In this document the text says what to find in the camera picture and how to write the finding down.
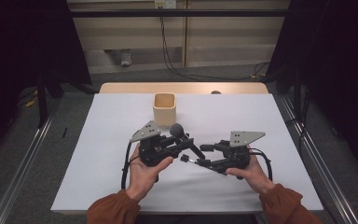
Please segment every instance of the hand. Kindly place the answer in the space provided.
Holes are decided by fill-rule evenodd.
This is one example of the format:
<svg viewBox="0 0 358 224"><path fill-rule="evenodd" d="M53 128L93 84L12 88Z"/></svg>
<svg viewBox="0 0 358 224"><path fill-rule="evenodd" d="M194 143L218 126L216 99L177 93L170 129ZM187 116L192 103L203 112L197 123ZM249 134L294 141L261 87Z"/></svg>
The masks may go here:
<svg viewBox="0 0 358 224"><path fill-rule="evenodd" d="M139 157L139 143L130 160ZM173 157L165 158L157 166L149 167L136 158L130 164L130 185L126 192L137 203L153 188L158 173L165 170L173 162Z"/></svg>
<svg viewBox="0 0 358 224"><path fill-rule="evenodd" d="M273 189L275 184L269 180L261 169L260 163L258 163L257 157L251 155L249 165L245 169L228 168L226 170L228 175L241 176L245 178L249 186L256 192L262 194L266 193L269 189Z"/></svg>

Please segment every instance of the brown sleeve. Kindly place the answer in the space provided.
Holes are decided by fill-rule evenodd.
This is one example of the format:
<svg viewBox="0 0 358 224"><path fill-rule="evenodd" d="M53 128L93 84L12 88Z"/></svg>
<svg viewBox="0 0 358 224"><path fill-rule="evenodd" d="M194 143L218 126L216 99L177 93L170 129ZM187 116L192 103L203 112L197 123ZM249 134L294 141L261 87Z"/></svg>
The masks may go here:
<svg viewBox="0 0 358 224"><path fill-rule="evenodd" d="M134 223L140 208L125 190L121 190L93 203L87 210L87 223Z"/></svg>
<svg viewBox="0 0 358 224"><path fill-rule="evenodd" d="M274 189L260 194L264 213L270 224L322 223L301 205L302 195L277 184Z"/></svg>

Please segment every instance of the gray metal plate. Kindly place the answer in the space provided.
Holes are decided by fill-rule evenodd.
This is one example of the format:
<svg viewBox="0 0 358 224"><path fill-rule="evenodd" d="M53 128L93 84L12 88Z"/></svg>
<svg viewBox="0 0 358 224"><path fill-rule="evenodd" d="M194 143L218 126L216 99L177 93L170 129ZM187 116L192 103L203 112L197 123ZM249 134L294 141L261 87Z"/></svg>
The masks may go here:
<svg viewBox="0 0 358 224"><path fill-rule="evenodd" d="M266 133L261 132L244 132L233 131L229 138L229 145L231 147L243 147L253 143L255 140L263 137Z"/></svg>
<svg viewBox="0 0 358 224"><path fill-rule="evenodd" d="M139 130L136 134L133 135L130 141L136 142L159 134L161 134L161 130L158 128L155 121L150 120L141 130Z"/></svg>

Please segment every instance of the table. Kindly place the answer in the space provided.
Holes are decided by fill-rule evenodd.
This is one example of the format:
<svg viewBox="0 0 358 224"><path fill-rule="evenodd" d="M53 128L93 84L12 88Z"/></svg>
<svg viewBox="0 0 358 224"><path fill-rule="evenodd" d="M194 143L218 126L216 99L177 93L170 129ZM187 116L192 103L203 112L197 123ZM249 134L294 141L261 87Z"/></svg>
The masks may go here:
<svg viewBox="0 0 358 224"><path fill-rule="evenodd" d="M272 160L274 181L303 194L302 203L309 210L322 210L272 95L267 94L263 84L251 84L103 85L103 92L131 91L129 87L133 86L134 91L145 93L100 93L94 97L51 210L63 214L84 214L95 200L120 189L121 169L128 141L153 118L154 93L150 92L166 90L176 93L177 122L184 126L190 137L194 137L196 146L228 139L230 131L266 132L266 136L252 143L252 147L262 149ZM252 87L260 89L250 91ZM194 94L216 90L257 94ZM161 130L163 134L169 135L168 129ZM191 159L197 158L190 150L184 153ZM205 154L213 161L222 158L219 152ZM267 171L263 159L259 160ZM245 182L179 160L175 160L160 174L159 182L140 205L141 214L243 214L262 211L258 194Z"/></svg>

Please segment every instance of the metal frame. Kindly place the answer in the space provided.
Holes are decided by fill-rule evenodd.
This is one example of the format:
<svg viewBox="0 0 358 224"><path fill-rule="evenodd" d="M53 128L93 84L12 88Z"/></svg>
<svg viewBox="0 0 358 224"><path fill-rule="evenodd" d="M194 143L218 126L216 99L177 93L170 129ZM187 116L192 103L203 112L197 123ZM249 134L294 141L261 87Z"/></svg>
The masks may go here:
<svg viewBox="0 0 358 224"><path fill-rule="evenodd" d="M283 104L285 106L285 109L287 113L290 116L290 119L296 118L296 113L294 111L294 107L290 100L287 97L282 98ZM301 136L301 132L303 130L303 123L302 122L295 122L295 127L298 132L298 135ZM322 178L322 181L324 182L324 185L327 188L327 191L329 192L331 198L334 201L334 204L336 205L336 208L338 209L338 212L341 214L342 219L347 224L357 223L358 219L356 215L353 213L351 209L351 205L348 202L345 195L342 193L341 188L338 186L335 178L330 173L330 170L328 169L326 163L324 162L324 159L322 158L321 154L319 153L318 148L315 146L315 144L312 141L312 138L310 137L310 134L307 132L307 130L304 130L303 134L303 143L305 146L305 149L307 150L308 154L310 155L310 158L313 162L313 164L316 167L316 170L318 171L319 175Z"/></svg>
<svg viewBox="0 0 358 224"><path fill-rule="evenodd" d="M0 223L5 223L7 220L7 216L10 213L10 210L14 202L16 201L17 196L20 193L25 177L28 175L34 158L36 157L36 154L41 147L46 134L48 133L51 121L58 110L60 101L61 99L57 100L44 125L41 128L37 129L36 134L34 135L34 140L32 141L31 145L28 148L28 151L22 159L19 169L17 170L13 179L10 181L10 184L5 191L4 196L0 200Z"/></svg>

